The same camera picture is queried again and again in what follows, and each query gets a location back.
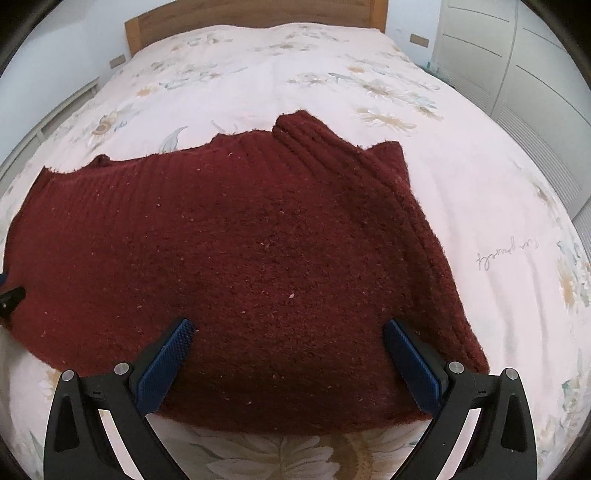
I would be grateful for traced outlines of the wooden headboard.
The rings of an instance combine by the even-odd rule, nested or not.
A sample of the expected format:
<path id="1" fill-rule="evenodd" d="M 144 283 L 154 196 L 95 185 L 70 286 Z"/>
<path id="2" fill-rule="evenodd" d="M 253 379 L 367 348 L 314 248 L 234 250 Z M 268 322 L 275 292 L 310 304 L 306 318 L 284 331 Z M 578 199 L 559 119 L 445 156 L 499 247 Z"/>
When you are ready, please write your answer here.
<path id="1" fill-rule="evenodd" d="M 214 25 L 270 28 L 294 22 L 386 30 L 387 0 L 173 1 L 127 20 L 132 55 L 165 38 Z"/>

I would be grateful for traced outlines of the pink floral bed cover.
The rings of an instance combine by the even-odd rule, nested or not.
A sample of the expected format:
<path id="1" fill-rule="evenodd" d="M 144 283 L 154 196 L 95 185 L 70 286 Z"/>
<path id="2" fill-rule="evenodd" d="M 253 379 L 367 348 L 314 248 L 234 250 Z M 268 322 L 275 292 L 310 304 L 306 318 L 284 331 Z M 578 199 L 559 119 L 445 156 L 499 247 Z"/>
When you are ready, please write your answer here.
<path id="1" fill-rule="evenodd" d="M 359 146 L 400 142 L 491 369 L 523 378 L 549 477 L 590 412 L 589 259 L 520 136 L 375 30 L 209 27 L 145 48 L 24 165 L 1 223 L 43 168 L 174 152 L 297 110 Z"/>

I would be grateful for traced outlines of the wall socket right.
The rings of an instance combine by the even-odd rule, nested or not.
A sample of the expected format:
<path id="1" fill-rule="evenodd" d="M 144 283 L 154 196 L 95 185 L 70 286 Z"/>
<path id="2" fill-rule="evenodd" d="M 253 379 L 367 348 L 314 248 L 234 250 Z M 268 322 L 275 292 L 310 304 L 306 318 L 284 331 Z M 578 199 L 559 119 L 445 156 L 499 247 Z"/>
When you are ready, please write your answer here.
<path id="1" fill-rule="evenodd" d="M 411 34 L 409 41 L 412 44 L 419 45 L 423 48 L 428 48 L 430 44 L 430 40 L 428 38 L 416 34 Z"/>

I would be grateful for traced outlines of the white low cabinet left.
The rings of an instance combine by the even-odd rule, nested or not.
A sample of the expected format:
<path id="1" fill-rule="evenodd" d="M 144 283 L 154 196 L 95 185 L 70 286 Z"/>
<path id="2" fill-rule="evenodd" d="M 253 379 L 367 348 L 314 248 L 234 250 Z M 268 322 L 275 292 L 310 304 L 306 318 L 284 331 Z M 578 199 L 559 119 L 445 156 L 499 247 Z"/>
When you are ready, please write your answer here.
<path id="1" fill-rule="evenodd" d="M 1 179 L 7 178 L 19 164 L 28 161 L 36 150 L 74 112 L 92 99 L 98 92 L 98 78 L 86 83 L 45 115 L 14 147 L 1 164 Z"/>

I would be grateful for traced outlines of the dark red knit sweater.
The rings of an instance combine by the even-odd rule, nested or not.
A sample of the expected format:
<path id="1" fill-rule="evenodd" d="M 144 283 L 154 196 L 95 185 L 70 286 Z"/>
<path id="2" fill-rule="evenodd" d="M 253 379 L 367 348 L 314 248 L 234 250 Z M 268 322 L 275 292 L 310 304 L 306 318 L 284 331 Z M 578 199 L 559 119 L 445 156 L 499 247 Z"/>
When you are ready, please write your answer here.
<path id="1" fill-rule="evenodd" d="M 325 435 L 420 420 L 382 341 L 403 321 L 485 373 L 402 146 L 307 112 L 165 154 L 43 169 L 12 221 L 3 325 L 82 375 L 197 327 L 160 412 L 211 430 Z"/>

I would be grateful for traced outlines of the wall socket left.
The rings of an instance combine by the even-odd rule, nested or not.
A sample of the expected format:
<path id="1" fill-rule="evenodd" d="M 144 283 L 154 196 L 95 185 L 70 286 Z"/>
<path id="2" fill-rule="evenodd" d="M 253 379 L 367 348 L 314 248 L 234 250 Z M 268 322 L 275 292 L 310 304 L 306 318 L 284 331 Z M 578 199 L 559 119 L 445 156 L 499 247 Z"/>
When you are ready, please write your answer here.
<path id="1" fill-rule="evenodd" d="M 118 55 L 109 61 L 109 67 L 111 69 L 115 69 L 116 67 L 124 64 L 126 62 L 126 57 L 124 54 Z"/>

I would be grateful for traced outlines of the wall socket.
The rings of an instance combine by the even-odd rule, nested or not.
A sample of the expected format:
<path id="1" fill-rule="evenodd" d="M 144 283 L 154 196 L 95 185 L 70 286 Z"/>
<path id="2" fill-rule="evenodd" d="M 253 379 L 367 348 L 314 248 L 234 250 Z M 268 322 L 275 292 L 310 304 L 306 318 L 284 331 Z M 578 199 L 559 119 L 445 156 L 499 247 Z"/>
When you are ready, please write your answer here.
<path id="1" fill-rule="evenodd" d="M 411 34 L 409 41 L 412 44 L 419 45 L 423 48 L 428 48 L 430 44 L 430 40 L 428 38 L 416 34 Z"/>
<path id="2" fill-rule="evenodd" d="M 115 69 L 116 67 L 124 64 L 126 62 L 126 57 L 124 54 L 118 55 L 109 61 L 109 67 L 111 69 Z"/>

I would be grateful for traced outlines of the white wardrobe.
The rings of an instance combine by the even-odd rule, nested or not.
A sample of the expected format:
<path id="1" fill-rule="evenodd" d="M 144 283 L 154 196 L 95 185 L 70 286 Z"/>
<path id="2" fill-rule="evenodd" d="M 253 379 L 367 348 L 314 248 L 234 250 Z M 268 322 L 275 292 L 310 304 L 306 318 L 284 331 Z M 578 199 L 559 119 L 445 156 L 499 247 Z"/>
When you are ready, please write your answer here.
<path id="1" fill-rule="evenodd" d="M 430 63 L 534 160 L 573 219 L 590 208 L 590 89 L 522 1 L 445 1 Z"/>

